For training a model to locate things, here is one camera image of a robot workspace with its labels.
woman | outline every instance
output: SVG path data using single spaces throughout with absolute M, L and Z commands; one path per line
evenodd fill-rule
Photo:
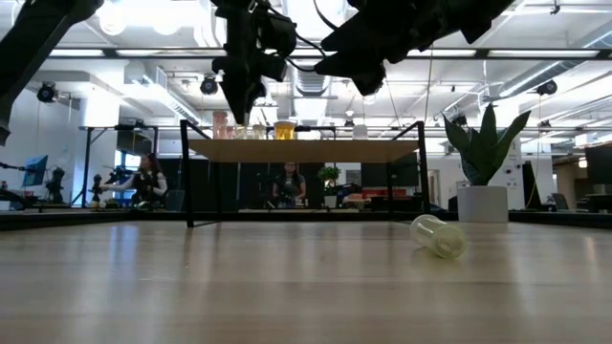
M 273 196 L 279 207 L 293 207 L 296 200 L 306 198 L 306 180 L 297 173 L 294 162 L 285 163 L 285 173 L 274 181 Z
M 121 185 L 106 184 L 101 185 L 102 190 L 125 191 L 136 189 L 136 194 L 132 196 L 132 204 L 141 202 L 161 201 L 168 189 L 165 176 L 162 173 L 160 162 L 155 154 L 141 156 L 141 166 L 138 172 L 134 173 L 127 182 Z

wooden table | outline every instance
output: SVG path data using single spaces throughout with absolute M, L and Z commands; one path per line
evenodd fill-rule
M 1 343 L 612 343 L 612 233 L 143 222 L 0 232 Z
M 215 162 L 385 163 L 419 147 L 416 140 L 189 140 L 189 148 Z

security camera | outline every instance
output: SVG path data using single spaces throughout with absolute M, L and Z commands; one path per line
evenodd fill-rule
M 200 91 L 207 96 L 216 95 L 217 91 L 219 91 L 219 86 L 217 85 L 215 77 L 212 75 L 204 76 L 204 81 L 202 81 Z
M 59 100 L 59 92 L 55 88 L 53 82 L 43 82 L 42 87 L 38 90 L 36 97 L 40 102 L 47 104 L 55 103 Z

snake plant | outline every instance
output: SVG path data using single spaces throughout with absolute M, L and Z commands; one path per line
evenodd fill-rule
M 468 131 L 445 117 L 450 144 L 461 153 L 463 172 L 471 185 L 487 185 L 508 156 L 514 138 L 525 128 L 531 112 L 514 119 L 506 129 L 497 131 L 495 111 L 490 104 L 482 118 L 480 132 Z

glass jar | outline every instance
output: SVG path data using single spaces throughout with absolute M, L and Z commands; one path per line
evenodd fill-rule
M 295 140 L 295 123 L 280 120 L 274 124 L 274 138 L 277 140 Z

